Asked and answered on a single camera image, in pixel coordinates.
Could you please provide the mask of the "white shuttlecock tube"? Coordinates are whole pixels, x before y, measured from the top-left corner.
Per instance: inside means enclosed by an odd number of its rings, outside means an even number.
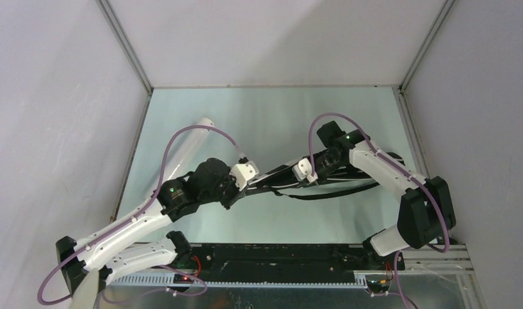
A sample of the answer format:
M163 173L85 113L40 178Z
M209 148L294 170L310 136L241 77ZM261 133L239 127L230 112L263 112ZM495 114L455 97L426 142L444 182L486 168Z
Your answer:
M196 125L214 127L213 120L203 117ZM163 182L185 174L186 168L192 159L197 155L201 146L210 134L206 128L196 128L188 130L178 136L169 151L163 172ZM160 177L161 160L156 162L156 170L152 177L151 185L145 190L148 200L156 190Z

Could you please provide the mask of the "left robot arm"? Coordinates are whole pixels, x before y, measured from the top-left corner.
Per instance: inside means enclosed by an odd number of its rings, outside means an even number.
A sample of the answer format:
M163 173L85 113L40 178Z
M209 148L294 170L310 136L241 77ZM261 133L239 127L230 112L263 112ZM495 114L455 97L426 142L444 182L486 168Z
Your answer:
M219 202L229 209L245 195L259 173L252 161L233 167L209 158L195 171L163 182L146 202L127 216L78 241L65 236L56 243L62 275L74 294L90 272L98 273L98 289L145 268L191 262L192 247L180 231L170 231L152 243L134 247L144 236L195 213L201 205Z

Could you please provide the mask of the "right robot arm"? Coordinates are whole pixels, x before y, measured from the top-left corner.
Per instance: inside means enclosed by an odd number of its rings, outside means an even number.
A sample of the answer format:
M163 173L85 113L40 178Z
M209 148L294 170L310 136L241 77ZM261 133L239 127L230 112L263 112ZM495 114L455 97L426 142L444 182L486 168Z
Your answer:
M413 173L380 149L361 128L332 135L327 146L337 146L342 160L368 174L399 200L395 225L367 239L363 262L379 269L389 255L407 248L428 246L438 252L450 249L449 230L456 220L448 184L439 176Z

